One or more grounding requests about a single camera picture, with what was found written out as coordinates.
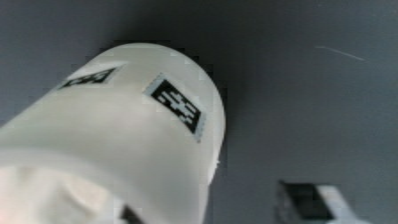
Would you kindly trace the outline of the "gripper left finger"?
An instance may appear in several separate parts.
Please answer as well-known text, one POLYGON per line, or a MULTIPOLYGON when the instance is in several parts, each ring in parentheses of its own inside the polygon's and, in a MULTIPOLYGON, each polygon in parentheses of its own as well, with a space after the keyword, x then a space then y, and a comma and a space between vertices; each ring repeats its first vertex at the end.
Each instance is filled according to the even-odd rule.
POLYGON ((126 224, 144 224, 144 221, 140 220, 139 215, 135 214, 130 206, 123 207, 119 218, 126 224))

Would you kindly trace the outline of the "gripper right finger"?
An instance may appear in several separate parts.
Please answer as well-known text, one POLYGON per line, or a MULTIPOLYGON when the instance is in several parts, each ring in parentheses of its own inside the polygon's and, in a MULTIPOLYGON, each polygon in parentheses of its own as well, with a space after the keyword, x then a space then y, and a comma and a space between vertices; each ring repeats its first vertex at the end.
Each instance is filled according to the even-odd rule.
POLYGON ((373 224, 352 210, 334 185, 279 182, 275 224, 373 224))

